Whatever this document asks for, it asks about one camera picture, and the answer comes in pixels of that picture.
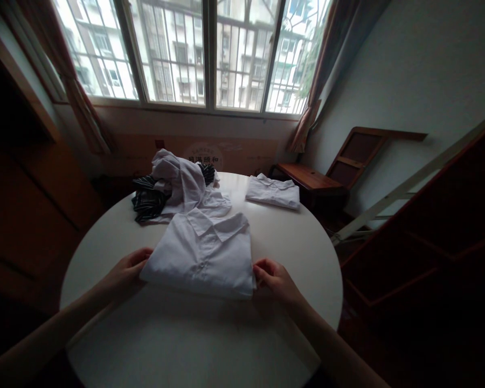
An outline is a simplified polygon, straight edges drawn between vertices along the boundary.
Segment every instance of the hand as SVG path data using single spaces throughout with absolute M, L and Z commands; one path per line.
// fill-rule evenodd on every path
M 153 249 L 146 247 L 128 254 L 92 288 L 91 292 L 106 294 L 111 299 L 121 295 L 138 280 L 140 271 L 152 253 Z
M 299 306 L 306 300 L 282 264 L 268 258 L 253 265 L 253 273 L 260 287 L 267 286 L 273 294 L 288 306 Z

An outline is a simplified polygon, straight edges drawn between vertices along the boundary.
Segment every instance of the shirt collar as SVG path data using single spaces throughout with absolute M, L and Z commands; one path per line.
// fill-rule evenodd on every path
M 215 234 L 221 241 L 228 240 L 248 225 L 248 219 L 240 212 L 217 223 L 198 208 L 192 209 L 186 214 L 186 217 L 198 236 L 204 235 L 211 227 L 213 227 Z
M 269 179 L 263 173 L 258 174 L 257 179 L 260 180 L 260 182 L 264 183 L 266 186 L 275 185 L 281 190 L 287 189 L 289 187 L 293 187 L 295 185 L 291 180 L 282 182 L 282 181 L 276 181 L 274 179 Z

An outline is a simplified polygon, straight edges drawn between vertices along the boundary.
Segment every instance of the white wall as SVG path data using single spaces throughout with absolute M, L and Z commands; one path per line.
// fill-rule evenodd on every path
M 429 133 L 376 157 L 352 190 L 356 216 L 485 118 L 485 0 L 392 1 L 329 103 L 302 159 L 322 173 L 352 127 Z
M 72 130 L 79 130 L 68 105 L 56 105 L 56 110 Z M 231 137 L 273 139 L 278 141 L 276 162 L 294 162 L 296 154 L 286 152 L 286 144 L 296 122 L 291 120 L 264 120 L 173 112 L 157 112 L 136 108 L 97 107 L 102 122 L 113 133 Z

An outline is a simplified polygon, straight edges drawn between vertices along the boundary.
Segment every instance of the wooden chair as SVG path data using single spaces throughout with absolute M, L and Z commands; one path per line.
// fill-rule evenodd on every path
M 343 198 L 339 202 L 344 206 L 350 189 L 388 139 L 422 141 L 426 136 L 424 133 L 354 127 L 325 175 L 300 163 L 279 163 L 271 167 L 268 176 L 271 178 L 275 169 L 286 174 L 309 193 L 311 209 L 318 197 L 328 196 Z

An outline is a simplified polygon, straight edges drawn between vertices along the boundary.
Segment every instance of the window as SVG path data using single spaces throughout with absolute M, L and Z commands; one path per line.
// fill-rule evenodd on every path
M 87 86 L 92 85 L 87 68 L 76 67 L 75 72 L 77 73 L 77 78 L 78 78 L 79 82 L 81 82 L 83 85 L 87 85 Z
M 120 86 L 120 77 L 115 70 L 108 70 L 109 78 L 112 81 L 113 86 Z
M 202 65 L 203 64 L 203 48 L 196 47 L 196 64 Z
M 230 49 L 230 35 L 223 33 L 223 50 Z
M 275 72 L 275 82 L 282 83 L 289 80 L 291 75 L 291 65 L 286 63 L 278 63 Z
M 287 108 L 289 106 L 289 102 L 291 101 L 291 91 L 285 91 L 284 96 L 282 98 L 282 107 Z
M 179 63 L 187 63 L 187 47 L 183 43 L 176 42 L 176 60 Z
M 109 43 L 108 35 L 105 33 L 94 32 L 93 36 L 95 38 L 95 44 L 100 51 L 106 51 L 107 53 L 111 54 L 112 47 Z
M 280 51 L 282 54 L 287 54 L 288 52 L 293 52 L 295 49 L 295 41 L 294 40 L 289 40 L 289 39 L 283 39 L 282 40 L 282 47 L 280 48 Z
M 174 12 L 174 17 L 176 18 L 176 25 L 179 27 L 185 26 L 185 17 L 182 13 Z
M 220 5 L 223 7 L 223 16 L 231 16 L 232 0 L 221 0 Z
M 198 95 L 202 96 L 205 95 L 205 83 L 203 81 L 198 80 Z
M 131 29 L 119 23 L 117 13 L 126 17 L 115 8 L 120 2 L 53 1 L 91 96 L 296 116 L 308 101 L 333 3 L 216 0 L 211 8 L 204 7 L 209 0 L 124 0 Z
M 291 0 L 289 4 L 289 12 L 293 15 L 302 16 L 305 6 L 306 0 Z
M 181 95 L 186 95 L 186 97 L 189 97 L 189 93 L 190 93 L 189 81 L 188 80 L 181 80 L 178 84 L 179 84 L 179 93 Z

